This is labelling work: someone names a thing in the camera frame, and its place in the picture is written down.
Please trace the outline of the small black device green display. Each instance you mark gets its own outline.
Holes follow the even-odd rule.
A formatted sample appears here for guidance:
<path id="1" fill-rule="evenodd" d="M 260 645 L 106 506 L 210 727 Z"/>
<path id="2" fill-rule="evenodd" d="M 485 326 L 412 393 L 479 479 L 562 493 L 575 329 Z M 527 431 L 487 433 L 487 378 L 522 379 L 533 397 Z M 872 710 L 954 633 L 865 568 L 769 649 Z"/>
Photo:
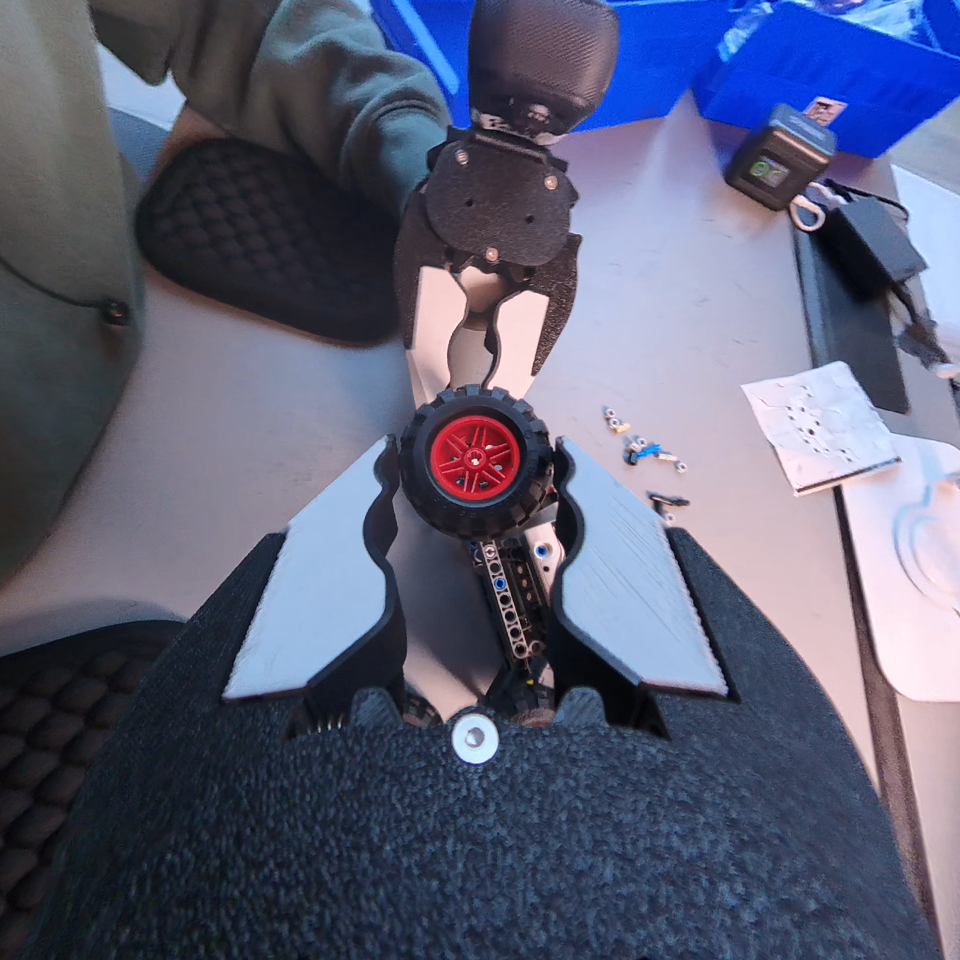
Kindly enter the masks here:
<path id="1" fill-rule="evenodd" d="M 724 181 L 767 210 L 786 210 L 829 167 L 837 137 L 807 114 L 776 104 L 726 164 Z"/>

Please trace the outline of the white booklet stand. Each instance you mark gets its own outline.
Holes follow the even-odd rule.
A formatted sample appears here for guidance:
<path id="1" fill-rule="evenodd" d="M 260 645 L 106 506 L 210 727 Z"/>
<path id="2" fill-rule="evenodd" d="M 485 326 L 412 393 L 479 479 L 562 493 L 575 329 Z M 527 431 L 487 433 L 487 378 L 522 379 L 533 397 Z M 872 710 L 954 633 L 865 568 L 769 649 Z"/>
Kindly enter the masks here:
<path id="1" fill-rule="evenodd" d="M 846 481 L 874 652 L 902 696 L 959 701 L 959 452 L 895 434 L 899 465 Z"/>

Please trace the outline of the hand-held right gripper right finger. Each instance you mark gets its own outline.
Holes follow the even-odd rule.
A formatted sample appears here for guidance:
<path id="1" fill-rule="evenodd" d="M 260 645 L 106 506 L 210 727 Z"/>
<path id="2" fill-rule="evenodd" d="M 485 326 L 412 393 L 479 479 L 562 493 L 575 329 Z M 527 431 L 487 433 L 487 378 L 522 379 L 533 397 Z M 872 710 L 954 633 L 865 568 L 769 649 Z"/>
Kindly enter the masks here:
<path id="1" fill-rule="evenodd" d="M 559 690 L 606 702 L 642 690 L 727 698 L 731 685 L 658 514 L 568 437 L 555 444 L 547 657 Z"/>

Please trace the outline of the blue plastic bin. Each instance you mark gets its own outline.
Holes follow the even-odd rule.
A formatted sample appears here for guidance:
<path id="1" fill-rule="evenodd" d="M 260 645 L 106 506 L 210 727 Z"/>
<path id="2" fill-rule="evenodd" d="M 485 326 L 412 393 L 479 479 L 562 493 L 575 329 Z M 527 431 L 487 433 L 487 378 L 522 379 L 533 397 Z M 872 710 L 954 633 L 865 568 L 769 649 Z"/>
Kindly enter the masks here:
<path id="1" fill-rule="evenodd" d="M 755 128 L 777 104 L 813 109 L 841 151 L 876 159 L 958 99 L 958 2 L 920 2 L 919 14 L 920 39 L 900 39 L 774 2 L 735 51 L 719 44 L 697 73 L 699 112 Z"/>
<path id="2" fill-rule="evenodd" d="M 467 83 L 474 1 L 371 1 L 390 47 L 435 75 L 455 127 L 471 123 Z M 732 24 L 731 2 L 612 2 L 619 54 L 599 107 L 576 132 L 669 114 Z"/>

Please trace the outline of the white toy brick truck model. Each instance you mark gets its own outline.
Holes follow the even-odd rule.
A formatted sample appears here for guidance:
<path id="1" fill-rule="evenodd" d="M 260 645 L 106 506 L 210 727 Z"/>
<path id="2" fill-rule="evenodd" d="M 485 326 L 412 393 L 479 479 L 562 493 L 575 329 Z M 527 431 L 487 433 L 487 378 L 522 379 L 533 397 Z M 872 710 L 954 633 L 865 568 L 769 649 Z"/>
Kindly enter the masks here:
<path id="1" fill-rule="evenodd" d="M 546 647 L 554 578 L 566 554 L 555 519 L 555 511 L 543 510 L 520 529 L 466 545 L 500 657 L 483 704 L 524 727 L 547 727 L 556 714 Z"/>

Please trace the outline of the white sticker sheet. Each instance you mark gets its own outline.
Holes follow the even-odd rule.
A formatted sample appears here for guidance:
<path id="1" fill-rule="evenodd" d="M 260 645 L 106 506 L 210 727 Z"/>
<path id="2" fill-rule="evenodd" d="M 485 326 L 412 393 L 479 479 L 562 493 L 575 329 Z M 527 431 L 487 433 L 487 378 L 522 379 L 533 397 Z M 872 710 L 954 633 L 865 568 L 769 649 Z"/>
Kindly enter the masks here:
<path id="1" fill-rule="evenodd" d="M 845 362 L 744 384 L 741 391 L 797 498 L 902 461 Z"/>

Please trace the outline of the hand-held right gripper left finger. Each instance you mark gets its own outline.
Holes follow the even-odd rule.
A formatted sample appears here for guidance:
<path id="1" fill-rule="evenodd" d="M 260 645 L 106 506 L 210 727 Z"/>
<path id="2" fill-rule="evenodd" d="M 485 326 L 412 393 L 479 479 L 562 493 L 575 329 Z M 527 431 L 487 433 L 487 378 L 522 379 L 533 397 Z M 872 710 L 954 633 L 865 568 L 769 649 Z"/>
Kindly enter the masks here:
<path id="1" fill-rule="evenodd" d="M 397 440 L 380 438 L 291 518 L 224 701 L 351 702 L 368 688 L 402 698 L 406 626 L 387 558 L 399 487 Z"/>

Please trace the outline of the cluster of small toy pins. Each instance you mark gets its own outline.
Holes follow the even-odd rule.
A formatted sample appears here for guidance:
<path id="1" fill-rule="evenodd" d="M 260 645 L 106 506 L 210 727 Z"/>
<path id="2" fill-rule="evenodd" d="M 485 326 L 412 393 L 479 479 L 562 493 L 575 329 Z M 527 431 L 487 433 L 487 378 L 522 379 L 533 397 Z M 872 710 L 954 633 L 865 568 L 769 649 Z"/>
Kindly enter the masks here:
<path id="1" fill-rule="evenodd" d="M 634 469 L 643 463 L 659 462 L 669 465 L 676 474 L 688 473 L 686 461 L 661 443 L 635 433 L 630 422 L 623 419 L 614 407 L 602 404 L 601 417 L 606 434 L 616 441 L 619 462 L 625 468 Z"/>

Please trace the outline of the red toy wheel hub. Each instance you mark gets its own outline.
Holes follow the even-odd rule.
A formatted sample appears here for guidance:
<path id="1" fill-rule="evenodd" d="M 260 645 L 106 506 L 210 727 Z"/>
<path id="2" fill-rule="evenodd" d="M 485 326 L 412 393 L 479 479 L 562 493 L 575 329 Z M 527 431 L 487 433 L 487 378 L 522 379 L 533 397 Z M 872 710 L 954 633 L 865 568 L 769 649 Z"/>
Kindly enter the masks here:
<path id="1" fill-rule="evenodd" d="M 506 494 L 517 479 L 522 451 L 508 425 L 486 414 L 463 414 L 438 429 L 428 465 L 442 493 L 486 504 Z"/>

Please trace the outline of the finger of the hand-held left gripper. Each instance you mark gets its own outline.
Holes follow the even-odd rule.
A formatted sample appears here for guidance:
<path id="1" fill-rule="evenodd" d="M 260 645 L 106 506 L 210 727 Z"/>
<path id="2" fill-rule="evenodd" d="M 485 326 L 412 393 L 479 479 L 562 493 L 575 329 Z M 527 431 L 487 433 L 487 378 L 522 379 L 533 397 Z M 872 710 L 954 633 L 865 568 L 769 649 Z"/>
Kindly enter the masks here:
<path id="1" fill-rule="evenodd" d="M 450 342 L 469 315 L 467 293 L 449 270 L 423 266 L 407 360 L 414 402 L 432 402 L 450 385 Z"/>
<path id="2" fill-rule="evenodd" d="M 489 389 L 523 398 L 534 382 L 533 366 L 549 306 L 548 296 L 529 290 L 501 300 L 493 314 L 496 350 Z"/>

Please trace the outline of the black toy tire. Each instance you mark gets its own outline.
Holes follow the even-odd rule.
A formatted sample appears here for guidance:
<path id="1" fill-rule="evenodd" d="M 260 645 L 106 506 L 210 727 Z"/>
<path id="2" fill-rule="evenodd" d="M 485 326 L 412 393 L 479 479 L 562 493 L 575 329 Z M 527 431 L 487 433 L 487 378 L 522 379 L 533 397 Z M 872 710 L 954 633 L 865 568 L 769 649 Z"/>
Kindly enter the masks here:
<path id="1" fill-rule="evenodd" d="M 458 416 L 472 414 L 509 426 L 521 451 L 519 474 L 506 493 L 478 505 L 441 492 L 428 464 L 430 445 L 439 429 Z M 525 399 L 470 384 L 446 389 L 416 409 L 401 437 L 399 470 L 404 493 L 425 522 L 451 537 L 487 541 L 521 527 L 541 509 L 552 486 L 553 448 L 545 422 Z"/>

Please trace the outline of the black power adapter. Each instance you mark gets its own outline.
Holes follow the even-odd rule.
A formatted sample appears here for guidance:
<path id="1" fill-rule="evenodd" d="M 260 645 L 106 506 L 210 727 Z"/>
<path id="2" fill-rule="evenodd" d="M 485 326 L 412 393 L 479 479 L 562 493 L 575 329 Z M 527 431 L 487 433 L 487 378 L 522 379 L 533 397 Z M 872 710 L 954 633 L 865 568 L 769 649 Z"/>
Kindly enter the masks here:
<path id="1" fill-rule="evenodd" d="M 876 299 L 928 270 L 897 218 L 904 207 L 831 178 L 823 185 L 842 202 L 825 214 L 817 243 L 860 298 Z"/>

